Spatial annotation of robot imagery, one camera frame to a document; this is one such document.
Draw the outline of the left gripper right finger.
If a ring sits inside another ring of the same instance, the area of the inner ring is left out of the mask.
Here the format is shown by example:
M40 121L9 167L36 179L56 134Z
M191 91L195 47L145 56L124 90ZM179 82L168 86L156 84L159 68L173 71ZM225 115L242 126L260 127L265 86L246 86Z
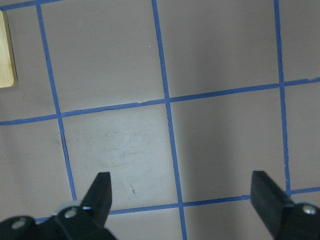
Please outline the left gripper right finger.
M320 238L320 208L292 200L265 171L252 172L250 202L274 240Z

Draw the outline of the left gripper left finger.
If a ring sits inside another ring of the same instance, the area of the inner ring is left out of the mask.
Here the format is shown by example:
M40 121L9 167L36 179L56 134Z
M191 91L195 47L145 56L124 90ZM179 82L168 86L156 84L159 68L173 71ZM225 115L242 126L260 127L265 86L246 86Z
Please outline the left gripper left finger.
M64 205L46 221L37 224L28 215L13 216L0 223L2 240L115 240L105 228L112 206L109 172L96 175L80 203Z

